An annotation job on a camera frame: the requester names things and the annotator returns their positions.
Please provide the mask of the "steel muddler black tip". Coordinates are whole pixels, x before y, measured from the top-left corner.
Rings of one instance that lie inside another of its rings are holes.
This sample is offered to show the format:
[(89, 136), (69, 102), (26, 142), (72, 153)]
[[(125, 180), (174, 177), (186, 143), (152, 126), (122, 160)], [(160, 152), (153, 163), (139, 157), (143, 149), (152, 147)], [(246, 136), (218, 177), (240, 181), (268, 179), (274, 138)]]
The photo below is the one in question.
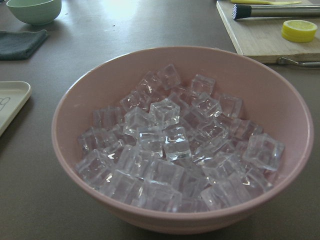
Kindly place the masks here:
[(287, 18), (287, 17), (319, 17), (319, 5), (245, 5), (234, 4), (232, 19), (245, 18)]

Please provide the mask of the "grey folded cloth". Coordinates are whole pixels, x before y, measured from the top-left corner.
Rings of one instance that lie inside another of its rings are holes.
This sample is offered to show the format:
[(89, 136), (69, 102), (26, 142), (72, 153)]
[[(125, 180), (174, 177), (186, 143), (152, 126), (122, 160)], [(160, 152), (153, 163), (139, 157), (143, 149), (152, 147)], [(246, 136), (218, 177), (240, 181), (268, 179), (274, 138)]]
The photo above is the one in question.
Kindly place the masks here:
[(17, 61), (28, 59), (47, 39), (45, 29), (31, 31), (0, 31), (0, 60)]

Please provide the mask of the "bamboo cutting board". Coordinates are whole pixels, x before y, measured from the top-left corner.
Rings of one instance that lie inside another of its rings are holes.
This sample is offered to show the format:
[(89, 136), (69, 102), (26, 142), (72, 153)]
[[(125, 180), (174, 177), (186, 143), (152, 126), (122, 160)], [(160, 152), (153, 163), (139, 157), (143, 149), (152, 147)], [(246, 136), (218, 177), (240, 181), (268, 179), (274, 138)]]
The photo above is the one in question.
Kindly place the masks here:
[(281, 35), (287, 18), (253, 17), (233, 20), (233, 3), (218, 0), (216, 7), (236, 52), (263, 64), (276, 64), (281, 57), (295, 62), (320, 61), (320, 30), (311, 42), (297, 43)]

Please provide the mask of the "pile of clear ice cubes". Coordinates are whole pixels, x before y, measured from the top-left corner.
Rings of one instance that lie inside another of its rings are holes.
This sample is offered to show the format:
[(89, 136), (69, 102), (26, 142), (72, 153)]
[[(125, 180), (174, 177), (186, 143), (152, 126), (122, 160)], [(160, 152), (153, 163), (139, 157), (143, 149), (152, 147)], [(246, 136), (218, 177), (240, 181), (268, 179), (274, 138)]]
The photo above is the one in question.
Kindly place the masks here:
[(121, 203), (170, 213), (220, 210), (268, 192), (285, 145), (239, 117), (240, 98), (214, 96), (215, 83), (197, 74), (183, 85), (173, 64), (147, 72), (119, 106), (92, 113), (78, 137), (79, 177)]

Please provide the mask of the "pink bowl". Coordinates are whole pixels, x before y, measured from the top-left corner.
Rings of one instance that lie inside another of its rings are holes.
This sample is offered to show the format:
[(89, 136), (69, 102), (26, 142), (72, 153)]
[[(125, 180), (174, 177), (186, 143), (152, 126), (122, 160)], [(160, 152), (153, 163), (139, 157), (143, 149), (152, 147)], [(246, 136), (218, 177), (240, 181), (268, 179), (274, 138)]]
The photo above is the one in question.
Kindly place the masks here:
[[(216, 89), (243, 100), (241, 116), (261, 125), (285, 144), (274, 187), (231, 208), (200, 213), (169, 213), (137, 208), (111, 199), (76, 173), (82, 149), (78, 136), (92, 124), (95, 109), (114, 105), (148, 71), (174, 64), (182, 81), (196, 74), (214, 78)], [(80, 77), (60, 100), (52, 120), (52, 144), (69, 177), (113, 215), (134, 226), (165, 234), (215, 231), (245, 219), (286, 189), (306, 165), (314, 143), (314, 124), (302, 96), (280, 74), (251, 58), (216, 48), (169, 46), (125, 54), (96, 66)]]

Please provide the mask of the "cream rabbit tray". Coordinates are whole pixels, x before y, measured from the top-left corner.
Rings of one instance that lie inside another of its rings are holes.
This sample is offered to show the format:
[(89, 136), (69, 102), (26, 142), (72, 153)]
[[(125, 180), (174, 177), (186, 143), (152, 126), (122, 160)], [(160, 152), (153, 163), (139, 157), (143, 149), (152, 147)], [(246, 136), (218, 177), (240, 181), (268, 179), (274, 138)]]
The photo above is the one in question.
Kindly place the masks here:
[(0, 82), (0, 135), (4, 133), (32, 94), (25, 81)]

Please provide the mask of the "half lemon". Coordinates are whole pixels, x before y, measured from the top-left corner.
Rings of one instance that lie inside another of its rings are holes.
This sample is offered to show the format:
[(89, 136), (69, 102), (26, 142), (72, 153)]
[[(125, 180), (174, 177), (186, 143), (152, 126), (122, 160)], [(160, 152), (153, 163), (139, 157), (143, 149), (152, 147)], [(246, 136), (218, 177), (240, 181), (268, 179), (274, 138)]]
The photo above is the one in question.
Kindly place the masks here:
[(311, 42), (318, 30), (318, 26), (306, 20), (287, 20), (282, 24), (281, 36), (291, 42), (308, 43)]

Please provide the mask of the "green bowl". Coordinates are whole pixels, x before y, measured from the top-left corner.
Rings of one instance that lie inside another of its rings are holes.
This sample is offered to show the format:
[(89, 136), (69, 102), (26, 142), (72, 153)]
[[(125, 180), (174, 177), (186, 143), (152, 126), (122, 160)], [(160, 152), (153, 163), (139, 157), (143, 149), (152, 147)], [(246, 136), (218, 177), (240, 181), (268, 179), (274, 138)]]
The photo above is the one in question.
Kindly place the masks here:
[(61, 12), (61, 0), (8, 0), (6, 6), (21, 22), (33, 26), (51, 23)]

